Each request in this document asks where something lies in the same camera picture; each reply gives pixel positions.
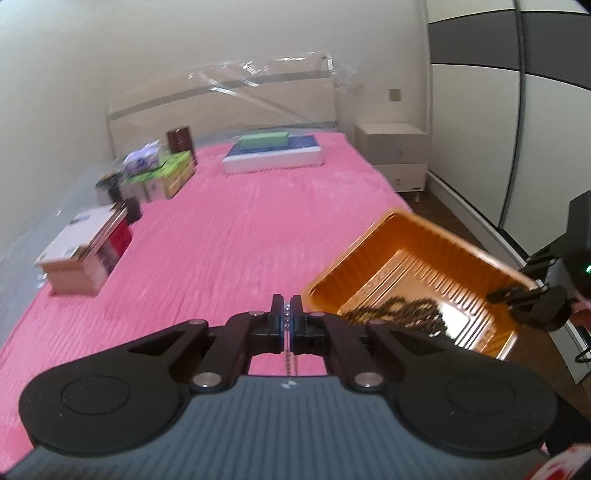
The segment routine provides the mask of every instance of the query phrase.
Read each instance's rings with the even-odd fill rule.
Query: wall outlet
[[[388,95],[390,97],[391,102],[399,102],[400,100],[402,100],[402,90],[400,88],[388,89]]]

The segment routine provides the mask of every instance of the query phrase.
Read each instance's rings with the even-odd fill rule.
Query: headboard
[[[116,156],[188,125],[194,138],[257,128],[336,128],[330,55],[225,63],[166,76],[111,102]]]

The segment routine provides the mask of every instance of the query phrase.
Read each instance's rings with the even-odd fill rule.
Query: brown bead chain
[[[351,325],[364,325],[371,319],[382,319],[432,336],[447,332],[437,302],[428,298],[407,301],[403,297],[393,297],[378,307],[359,307],[346,312],[343,318]]]

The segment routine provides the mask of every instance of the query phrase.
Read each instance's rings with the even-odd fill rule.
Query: mattress
[[[231,145],[199,149],[180,192],[143,205],[98,296],[39,292],[0,351],[0,471],[31,449],[18,398],[38,373],[188,319],[222,325],[268,310],[274,293],[300,294],[387,209],[406,207],[344,135],[316,140],[323,166],[230,176],[222,159]],[[323,371],[319,358],[298,360],[299,375]],[[250,373],[285,374],[285,359],[257,356]]]

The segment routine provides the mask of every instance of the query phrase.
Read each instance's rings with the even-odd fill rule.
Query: gray wardrobe panel
[[[591,16],[524,13],[526,71],[591,89]]]
[[[432,23],[429,39],[432,63],[519,70],[514,10]]]

